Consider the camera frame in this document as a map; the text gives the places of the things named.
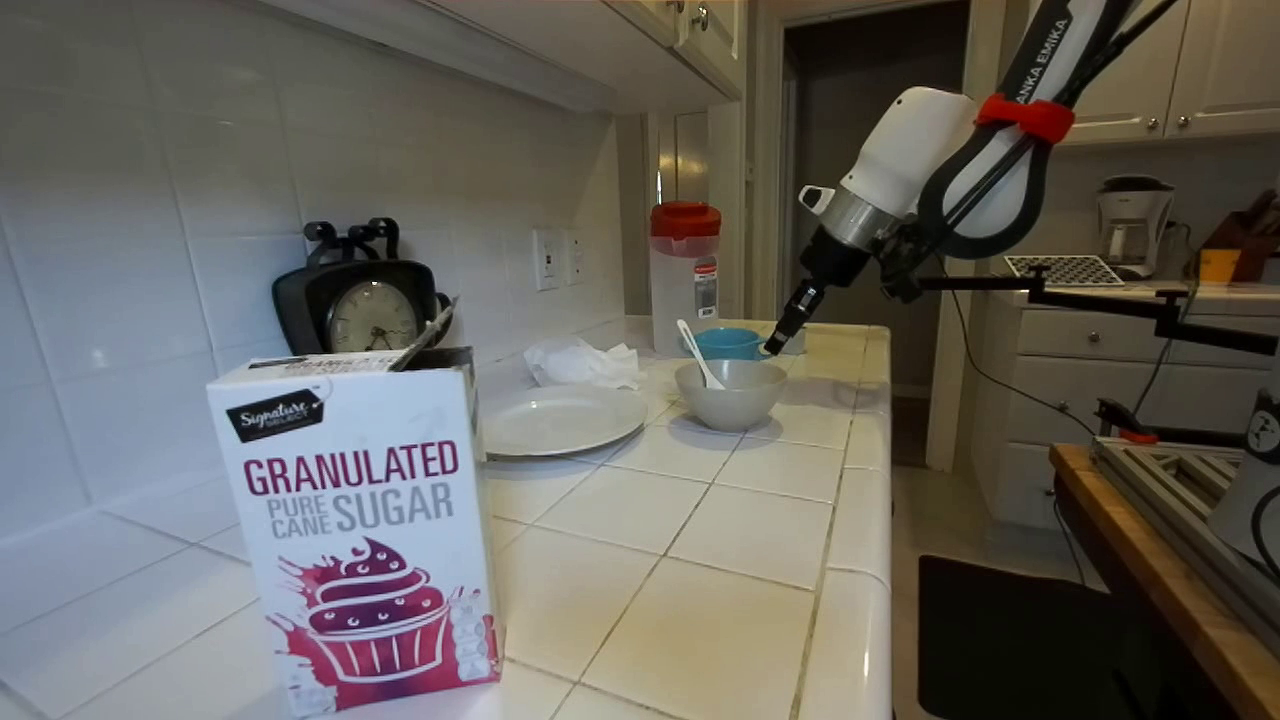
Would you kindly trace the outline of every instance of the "white plate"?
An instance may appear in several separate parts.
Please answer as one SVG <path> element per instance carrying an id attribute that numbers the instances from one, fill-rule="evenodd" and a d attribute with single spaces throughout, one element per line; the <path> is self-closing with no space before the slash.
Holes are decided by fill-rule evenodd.
<path id="1" fill-rule="evenodd" d="M 489 458 L 568 458 L 631 437 L 646 412 L 635 394 L 553 385 L 482 405 L 482 437 Z"/>

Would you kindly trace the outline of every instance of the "white bowl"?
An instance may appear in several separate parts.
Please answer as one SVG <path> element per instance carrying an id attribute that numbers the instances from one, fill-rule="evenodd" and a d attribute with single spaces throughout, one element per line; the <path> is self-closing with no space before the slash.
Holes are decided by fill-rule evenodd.
<path id="1" fill-rule="evenodd" d="M 677 389 L 702 425 L 734 434 L 768 425 L 790 371 L 759 360 L 708 360 L 708 369 L 725 389 L 708 389 L 697 364 L 677 369 Z"/>

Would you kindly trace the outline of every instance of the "doorway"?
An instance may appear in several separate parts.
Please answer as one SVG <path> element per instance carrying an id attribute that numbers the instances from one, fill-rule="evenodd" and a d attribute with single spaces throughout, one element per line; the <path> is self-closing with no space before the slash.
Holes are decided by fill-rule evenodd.
<path id="1" fill-rule="evenodd" d="M 786 31 L 794 188 L 839 185 L 879 114 L 914 84 L 965 90 L 969 4 L 929 4 Z M 794 211 L 794 288 L 815 221 Z M 815 321 L 894 329 L 897 462 L 926 465 L 942 298 L 889 302 L 875 280 L 829 291 Z"/>

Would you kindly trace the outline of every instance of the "granulated sugar box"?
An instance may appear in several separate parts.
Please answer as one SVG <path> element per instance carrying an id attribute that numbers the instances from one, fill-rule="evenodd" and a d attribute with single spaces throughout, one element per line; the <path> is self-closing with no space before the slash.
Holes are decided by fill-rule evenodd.
<path id="1" fill-rule="evenodd" d="M 393 352 L 208 385 L 292 716 L 501 675 L 470 369 Z"/>

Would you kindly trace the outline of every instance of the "cupcake image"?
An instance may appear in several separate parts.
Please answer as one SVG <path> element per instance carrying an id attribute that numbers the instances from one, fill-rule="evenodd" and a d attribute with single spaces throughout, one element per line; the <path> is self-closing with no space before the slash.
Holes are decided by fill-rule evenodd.
<path id="1" fill-rule="evenodd" d="M 287 567 L 300 579 L 309 642 L 341 684 L 387 684 L 445 664 L 449 602 L 426 567 L 381 539 L 354 562 Z"/>

